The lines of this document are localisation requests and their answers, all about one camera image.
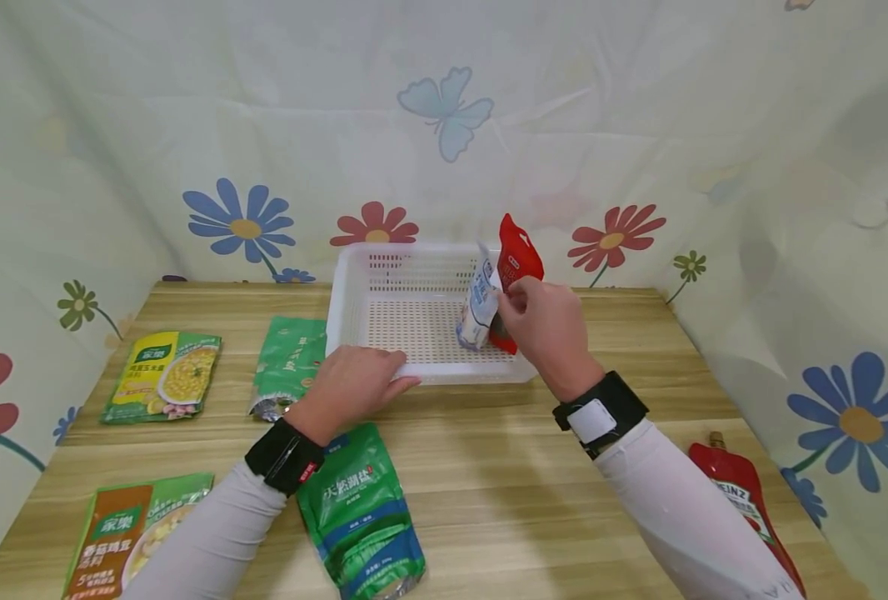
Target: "red label on wristband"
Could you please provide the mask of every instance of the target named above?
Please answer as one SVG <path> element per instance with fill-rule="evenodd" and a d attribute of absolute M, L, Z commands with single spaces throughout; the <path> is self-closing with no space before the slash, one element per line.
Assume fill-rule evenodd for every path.
<path fill-rule="evenodd" d="M 307 478 L 309 478 L 311 475 L 314 474 L 314 472 L 316 470 L 317 470 L 317 463 L 316 462 L 308 462 L 307 467 L 305 467 L 305 469 L 304 469 L 304 473 L 301 473 L 301 476 L 300 476 L 300 478 L 298 478 L 297 481 L 299 483 L 304 483 L 307 480 Z"/>

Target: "wooden table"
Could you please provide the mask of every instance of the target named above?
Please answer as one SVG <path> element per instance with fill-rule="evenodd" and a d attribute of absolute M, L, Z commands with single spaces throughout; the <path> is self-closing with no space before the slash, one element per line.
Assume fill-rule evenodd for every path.
<path fill-rule="evenodd" d="M 773 463 L 652 290 L 581 291 L 591 349 L 685 448 L 710 430 L 760 469 L 768 511 L 811 600 L 868 598 L 848 576 Z M 325 318 L 322 285 L 159 283 L 130 342 L 161 329 L 224 338 L 205 410 L 192 421 L 97 423 L 127 357 L 101 381 L 0 547 L 0 598 L 60 598 L 96 488 L 211 470 L 218 478 L 267 428 L 246 417 L 272 315 Z M 424 387 L 377 419 L 407 493 L 429 576 L 408 598 L 679 598 L 615 495 L 525 385 Z M 237 598 L 337 598 L 297 507 L 274 524 Z"/>

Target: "heinz ketchup bottle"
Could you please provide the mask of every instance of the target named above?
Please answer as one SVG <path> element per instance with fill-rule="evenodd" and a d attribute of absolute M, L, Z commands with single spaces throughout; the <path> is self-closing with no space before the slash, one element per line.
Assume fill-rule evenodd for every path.
<path fill-rule="evenodd" d="M 767 517 L 764 506 L 764 493 L 761 491 L 761 479 L 754 468 L 754 463 L 745 457 L 730 454 L 724 446 L 724 436 L 720 431 L 713 431 L 709 437 L 710 447 L 694 443 L 688 450 L 688 456 L 697 467 L 713 481 L 726 495 L 731 504 L 743 514 L 747 522 L 754 528 L 757 535 L 771 549 L 781 567 L 791 575 L 791 579 L 804 598 L 804 583 L 801 581 L 797 568 L 791 561 L 781 544 L 771 519 Z"/>

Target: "bottle cap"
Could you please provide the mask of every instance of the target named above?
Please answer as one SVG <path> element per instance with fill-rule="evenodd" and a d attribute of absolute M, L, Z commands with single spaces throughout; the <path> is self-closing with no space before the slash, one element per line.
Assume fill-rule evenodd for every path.
<path fill-rule="evenodd" d="M 727 449 L 727 446 L 724 444 L 724 434 L 722 434 L 720 431 L 711 431 L 711 435 L 708 437 L 708 440 L 711 443 L 711 448 Z"/>

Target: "hand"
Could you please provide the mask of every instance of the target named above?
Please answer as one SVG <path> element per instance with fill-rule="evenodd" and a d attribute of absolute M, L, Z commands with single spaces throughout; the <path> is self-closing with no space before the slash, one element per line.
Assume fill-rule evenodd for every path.
<path fill-rule="evenodd" d="M 576 400 L 603 379 L 603 367 L 587 348 L 581 299 L 566 285 L 522 277 L 498 295 L 498 312 L 560 402 Z"/>
<path fill-rule="evenodd" d="M 421 383 L 417 377 L 393 379 L 406 360 L 400 350 L 341 346 L 324 360 L 311 389 L 288 407 L 284 419 L 325 447 L 345 428 Z"/>

